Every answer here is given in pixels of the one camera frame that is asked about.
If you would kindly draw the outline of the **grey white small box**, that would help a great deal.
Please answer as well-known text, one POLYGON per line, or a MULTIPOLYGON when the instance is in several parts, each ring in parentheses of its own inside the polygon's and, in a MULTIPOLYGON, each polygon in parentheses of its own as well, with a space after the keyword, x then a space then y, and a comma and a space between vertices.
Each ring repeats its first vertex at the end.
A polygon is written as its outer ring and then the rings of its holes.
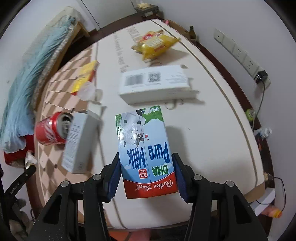
POLYGON ((62 158, 65 170, 73 174, 86 172, 98 124, 99 116, 92 111, 74 113, 62 158))

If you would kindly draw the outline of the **red cola can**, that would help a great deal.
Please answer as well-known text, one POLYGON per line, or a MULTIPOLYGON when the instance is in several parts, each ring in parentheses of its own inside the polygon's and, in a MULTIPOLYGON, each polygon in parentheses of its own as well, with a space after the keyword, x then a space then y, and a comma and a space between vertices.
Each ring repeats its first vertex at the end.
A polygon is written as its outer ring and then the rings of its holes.
POLYGON ((35 126, 35 137, 44 146, 66 143, 73 115, 63 111, 56 112, 38 122, 35 126))

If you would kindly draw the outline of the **blue red milk carton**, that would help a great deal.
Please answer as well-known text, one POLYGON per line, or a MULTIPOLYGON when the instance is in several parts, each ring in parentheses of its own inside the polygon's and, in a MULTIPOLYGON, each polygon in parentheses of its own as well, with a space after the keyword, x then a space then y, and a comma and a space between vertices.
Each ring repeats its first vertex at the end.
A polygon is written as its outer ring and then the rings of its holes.
POLYGON ((177 181, 161 107, 117 114, 115 119, 126 197, 176 193, 177 181))

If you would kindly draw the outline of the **clear plastic cup lid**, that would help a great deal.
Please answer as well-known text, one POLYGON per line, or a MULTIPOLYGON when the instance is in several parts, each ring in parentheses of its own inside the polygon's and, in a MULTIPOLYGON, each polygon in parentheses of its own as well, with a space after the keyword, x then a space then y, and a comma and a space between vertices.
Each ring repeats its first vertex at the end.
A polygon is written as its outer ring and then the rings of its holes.
POLYGON ((79 99, 83 101, 96 101, 100 102, 103 92, 101 89, 97 89, 93 82, 86 82, 81 86, 77 92, 79 99))

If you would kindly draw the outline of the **white barcode box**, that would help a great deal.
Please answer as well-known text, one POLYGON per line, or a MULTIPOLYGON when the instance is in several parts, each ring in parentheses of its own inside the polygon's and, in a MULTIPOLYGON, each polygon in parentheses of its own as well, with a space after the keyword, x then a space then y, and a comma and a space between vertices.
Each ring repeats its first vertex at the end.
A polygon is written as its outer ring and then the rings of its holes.
POLYGON ((122 74, 119 96, 130 105, 174 100, 195 99, 197 91, 189 84, 180 65, 166 65, 127 71, 122 74))

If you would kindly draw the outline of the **red bed sheet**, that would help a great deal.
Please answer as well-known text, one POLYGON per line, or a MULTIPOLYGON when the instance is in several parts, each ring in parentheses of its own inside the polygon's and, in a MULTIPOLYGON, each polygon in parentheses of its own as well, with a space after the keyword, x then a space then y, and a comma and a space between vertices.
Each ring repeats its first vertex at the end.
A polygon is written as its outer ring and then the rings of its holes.
POLYGON ((25 158, 28 151, 32 154, 35 153, 34 136, 27 135, 24 137, 26 140, 26 147, 14 153, 6 154, 4 152, 4 161, 9 166, 23 167, 25 165, 25 158))

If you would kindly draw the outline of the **white bottle on floor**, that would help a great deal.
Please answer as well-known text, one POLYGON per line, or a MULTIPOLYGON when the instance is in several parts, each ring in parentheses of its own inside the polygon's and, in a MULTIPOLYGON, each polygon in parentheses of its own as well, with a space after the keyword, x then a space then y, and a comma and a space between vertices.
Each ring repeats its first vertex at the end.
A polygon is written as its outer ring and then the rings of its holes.
POLYGON ((268 138, 271 134, 272 134, 272 129, 271 128, 259 128, 256 129, 253 134, 256 137, 257 135, 259 135, 261 137, 262 140, 268 138))

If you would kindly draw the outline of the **light blue duvet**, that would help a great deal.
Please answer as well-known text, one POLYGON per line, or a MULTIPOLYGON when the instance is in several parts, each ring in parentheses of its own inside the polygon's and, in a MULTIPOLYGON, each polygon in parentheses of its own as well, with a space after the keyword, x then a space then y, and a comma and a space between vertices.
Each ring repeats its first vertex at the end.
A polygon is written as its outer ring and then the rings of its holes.
POLYGON ((75 18, 63 17, 60 26, 53 27, 49 36, 29 57, 13 81, 1 121, 1 149, 14 153, 26 147, 24 136, 34 134, 35 116, 30 107, 42 71, 65 39, 75 18))

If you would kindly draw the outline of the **green bottle on floor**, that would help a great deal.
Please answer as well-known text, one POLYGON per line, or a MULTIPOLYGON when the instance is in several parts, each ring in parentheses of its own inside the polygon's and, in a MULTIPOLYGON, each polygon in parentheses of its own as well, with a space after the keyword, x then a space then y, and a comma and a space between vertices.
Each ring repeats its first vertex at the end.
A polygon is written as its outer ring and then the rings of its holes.
POLYGON ((254 111, 254 109, 252 109, 252 108, 247 109, 245 114, 246 114, 246 117, 247 117, 249 122, 254 121, 254 119, 255 119, 255 111, 254 111))

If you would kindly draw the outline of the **black charger plug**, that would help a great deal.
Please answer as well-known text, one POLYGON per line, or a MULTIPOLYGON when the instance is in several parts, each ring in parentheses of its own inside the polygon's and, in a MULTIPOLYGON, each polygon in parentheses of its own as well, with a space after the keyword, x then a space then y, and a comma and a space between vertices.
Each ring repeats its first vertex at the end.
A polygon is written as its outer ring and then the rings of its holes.
POLYGON ((254 77, 254 81, 256 84, 264 83, 268 78, 268 74, 265 70, 260 70, 254 77))

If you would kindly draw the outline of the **yellow red small box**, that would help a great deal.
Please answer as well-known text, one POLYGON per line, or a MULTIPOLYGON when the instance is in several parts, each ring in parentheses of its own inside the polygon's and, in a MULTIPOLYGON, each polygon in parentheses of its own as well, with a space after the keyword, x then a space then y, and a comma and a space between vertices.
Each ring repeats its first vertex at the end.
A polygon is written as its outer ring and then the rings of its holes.
POLYGON ((83 65, 78 73, 77 78, 73 82, 73 86, 71 89, 72 95, 77 95, 80 88, 86 83, 86 82, 92 82, 93 77, 96 73, 97 67, 99 65, 99 62, 94 60, 88 64, 83 65))

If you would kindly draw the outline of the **dark glass bottle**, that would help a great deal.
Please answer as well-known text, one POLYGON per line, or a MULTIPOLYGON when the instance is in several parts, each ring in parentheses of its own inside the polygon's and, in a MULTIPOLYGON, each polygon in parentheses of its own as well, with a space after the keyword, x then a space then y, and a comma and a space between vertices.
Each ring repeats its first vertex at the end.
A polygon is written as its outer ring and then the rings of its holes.
POLYGON ((190 26, 190 30, 189 30, 189 37, 191 40, 196 40, 197 39, 197 35, 194 31, 194 27, 190 26))

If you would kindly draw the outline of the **yellow snack bag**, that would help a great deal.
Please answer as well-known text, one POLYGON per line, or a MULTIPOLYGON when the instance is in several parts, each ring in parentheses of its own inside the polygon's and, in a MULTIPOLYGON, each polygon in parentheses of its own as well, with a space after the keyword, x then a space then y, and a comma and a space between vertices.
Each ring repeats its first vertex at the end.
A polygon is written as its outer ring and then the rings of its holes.
POLYGON ((149 62, 164 54, 180 40, 165 35, 163 30, 149 31, 134 43, 132 49, 142 54, 143 61, 149 62))

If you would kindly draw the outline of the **cardboard box on floor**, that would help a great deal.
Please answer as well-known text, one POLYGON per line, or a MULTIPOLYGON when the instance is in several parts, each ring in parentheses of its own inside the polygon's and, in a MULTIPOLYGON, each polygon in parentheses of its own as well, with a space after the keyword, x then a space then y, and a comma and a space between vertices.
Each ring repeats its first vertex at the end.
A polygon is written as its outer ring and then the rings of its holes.
POLYGON ((164 20, 164 23, 170 26, 171 28, 173 28, 174 30, 176 30, 181 35, 187 36, 187 37, 189 36, 189 32, 185 28, 183 28, 181 25, 175 23, 174 21, 164 20))

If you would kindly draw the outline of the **grey bedside stool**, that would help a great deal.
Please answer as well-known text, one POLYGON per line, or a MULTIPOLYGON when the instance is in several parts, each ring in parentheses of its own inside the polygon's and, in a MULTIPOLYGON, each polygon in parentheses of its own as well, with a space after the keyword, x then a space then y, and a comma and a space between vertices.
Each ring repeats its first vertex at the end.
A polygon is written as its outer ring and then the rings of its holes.
POLYGON ((152 16, 159 12, 159 7, 153 4, 144 4, 144 7, 138 4, 134 9, 142 17, 152 16))

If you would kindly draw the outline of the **white wall power strip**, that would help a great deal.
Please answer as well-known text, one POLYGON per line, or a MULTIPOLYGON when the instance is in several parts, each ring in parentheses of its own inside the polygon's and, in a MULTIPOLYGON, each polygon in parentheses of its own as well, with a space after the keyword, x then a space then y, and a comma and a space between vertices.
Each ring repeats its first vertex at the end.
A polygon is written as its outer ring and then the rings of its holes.
POLYGON ((263 82, 257 81, 257 74, 261 71, 264 71, 264 74, 267 73, 263 68, 259 66, 256 61, 253 61, 249 54, 241 48, 231 37, 222 33, 220 30, 214 30, 214 39, 221 44, 247 71, 250 77, 259 84, 260 88, 264 87, 267 89, 271 85, 269 77, 263 77, 263 82))

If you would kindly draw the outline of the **wooden bed frame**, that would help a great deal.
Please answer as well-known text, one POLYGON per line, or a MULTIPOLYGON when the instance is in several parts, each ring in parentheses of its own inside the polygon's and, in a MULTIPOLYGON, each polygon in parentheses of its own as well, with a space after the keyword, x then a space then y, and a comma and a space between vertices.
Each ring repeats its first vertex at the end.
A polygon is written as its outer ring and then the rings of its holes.
POLYGON ((89 33, 82 22, 83 17, 81 13, 67 6, 46 24, 23 55, 23 61, 29 60, 30 57, 35 56, 35 54, 45 46, 45 43, 48 42, 58 30, 64 31, 61 37, 57 38, 57 47, 51 51, 50 57, 41 71, 41 75, 37 78, 37 85, 31 100, 31 108, 34 111, 38 108, 45 84, 57 72, 70 45, 82 36, 89 37, 89 33))

